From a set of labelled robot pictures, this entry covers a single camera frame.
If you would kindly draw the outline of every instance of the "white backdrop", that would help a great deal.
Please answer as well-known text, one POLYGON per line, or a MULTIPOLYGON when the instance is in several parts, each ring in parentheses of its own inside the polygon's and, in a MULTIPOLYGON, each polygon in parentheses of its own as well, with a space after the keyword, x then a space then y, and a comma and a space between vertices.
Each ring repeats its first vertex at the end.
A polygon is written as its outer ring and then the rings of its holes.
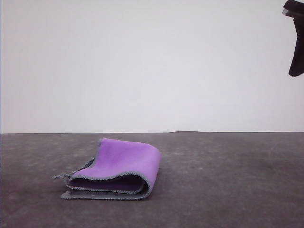
POLYGON ((285 0, 2 0, 1 132, 304 131, 285 0))

